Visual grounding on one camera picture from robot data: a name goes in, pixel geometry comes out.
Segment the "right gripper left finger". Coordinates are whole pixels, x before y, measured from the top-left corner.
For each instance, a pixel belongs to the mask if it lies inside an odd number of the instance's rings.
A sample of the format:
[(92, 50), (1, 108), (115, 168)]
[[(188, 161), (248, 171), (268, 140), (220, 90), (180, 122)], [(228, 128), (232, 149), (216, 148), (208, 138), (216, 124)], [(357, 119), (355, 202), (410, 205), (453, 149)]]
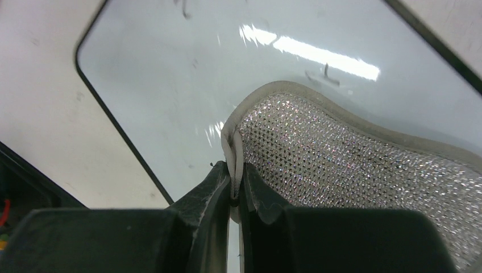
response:
[(165, 209), (30, 213), (1, 254), (2, 272), (226, 272), (227, 164)]

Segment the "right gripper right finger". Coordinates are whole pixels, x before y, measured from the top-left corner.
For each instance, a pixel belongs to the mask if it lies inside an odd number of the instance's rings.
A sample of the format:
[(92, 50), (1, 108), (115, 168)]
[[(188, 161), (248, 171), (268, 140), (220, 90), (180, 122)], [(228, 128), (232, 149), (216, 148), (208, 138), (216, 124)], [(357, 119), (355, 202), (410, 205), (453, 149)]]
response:
[(434, 225), (398, 209), (293, 206), (245, 164), (243, 272), (455, 272)]

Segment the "white whiteboard black frame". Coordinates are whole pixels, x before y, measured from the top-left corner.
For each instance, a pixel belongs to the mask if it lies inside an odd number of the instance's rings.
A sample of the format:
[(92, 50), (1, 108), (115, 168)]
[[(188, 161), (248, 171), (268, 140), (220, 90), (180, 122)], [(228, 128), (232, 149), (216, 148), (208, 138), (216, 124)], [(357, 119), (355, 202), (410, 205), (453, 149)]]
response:
[(227, 119), (275, 81), (481, 157), (481, 89), (406, 15), (400, 1), (106, 1), (76, 65), (169, 202), (225, 158)]

